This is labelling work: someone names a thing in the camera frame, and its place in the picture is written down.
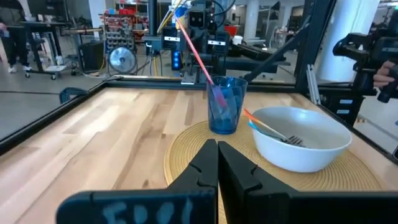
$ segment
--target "pants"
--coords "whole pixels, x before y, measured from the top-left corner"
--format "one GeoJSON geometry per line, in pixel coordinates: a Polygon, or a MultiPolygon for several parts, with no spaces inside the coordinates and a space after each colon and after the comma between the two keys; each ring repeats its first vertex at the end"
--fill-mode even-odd
{"type": "Polygon", "coordinates": [[[10,37],[3,37],[2,44],[8,58],[8,63],[13,66],[17,63],[17,56],[19,63],[23,66],[29,66],[27,63],[27,49],[26,49],[26,33],[24,29],[8,29],[10,37]]]}

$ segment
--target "wooden table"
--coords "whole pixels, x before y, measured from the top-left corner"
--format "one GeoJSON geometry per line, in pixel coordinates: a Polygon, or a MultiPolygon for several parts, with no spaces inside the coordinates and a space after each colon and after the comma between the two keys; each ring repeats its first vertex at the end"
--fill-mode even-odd
{"type": "MultiPolygon", "coordinates": [[[[296,94],[244,101],[249,111],[278,105],[322,112],[296,94]]],[[[82,190],[165,188],[165,150],[206,110],[202,91],[102,90],[0,157],[0,223],[54,223],[60,203],[82,190]]],[[[397,166],[356,136],[350,150],[398,189],[397,166]]]]}

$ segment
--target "person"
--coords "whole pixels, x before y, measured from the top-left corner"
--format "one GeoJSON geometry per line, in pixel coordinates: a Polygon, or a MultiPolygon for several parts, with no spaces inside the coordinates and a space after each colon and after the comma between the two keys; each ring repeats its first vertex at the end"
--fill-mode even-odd
{"type": "Polygon", "coordinates": [[[24,20],[24,9],[18,0],[0,0],[0,30],[9,33],[9,37],[1,39],[8,58],[9,73],[16,72],[17,56],[25,71],[32,69],[27,62],[25,30],[13,27],[21,26],[24,20]]]}
{"type": "Polygon", "coordinates": [[[390,82],[393,82],[395,79],[389,77],[389,72],[392,67],[396,66],[396,64],[386,61],[382,65],[382,67],[377,71],[377,73],[373,76],[373,85],[375,87],[384,87],[388,85],[390,82]]]}

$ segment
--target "red object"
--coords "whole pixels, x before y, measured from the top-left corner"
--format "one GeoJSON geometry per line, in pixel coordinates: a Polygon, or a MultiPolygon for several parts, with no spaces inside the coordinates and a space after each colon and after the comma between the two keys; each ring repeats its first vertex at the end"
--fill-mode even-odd
{"type": "Polygon", "coordinates": [[[224,30],[228,32],[231,37],[234,37],[238,32],[238,28],[236,26],[224,26],[224,30]]]}
{"type": "Polygon", "coordinates": [[[119,15],[134,15],[136,9],[119,9],[119,15]]]}

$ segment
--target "hand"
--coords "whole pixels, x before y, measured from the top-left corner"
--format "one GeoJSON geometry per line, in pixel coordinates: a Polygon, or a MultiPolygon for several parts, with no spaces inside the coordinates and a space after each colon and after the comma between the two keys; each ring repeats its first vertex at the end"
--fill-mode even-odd
{"type": "Polygon", "coordinates": [[[394,66],[395,64],[390,61],[384,62],[383,66],[373,76],[373,84],[375,87],[384,87],[395,80],[394,78],[388,76],[390,73],[390,68],[394,66]]]}
{"type": "Polygon", "coordinates": [[[3,30],[3,31],[7,30],[7,26],[2,22],[0,22],[0,30],[3,30]]]}

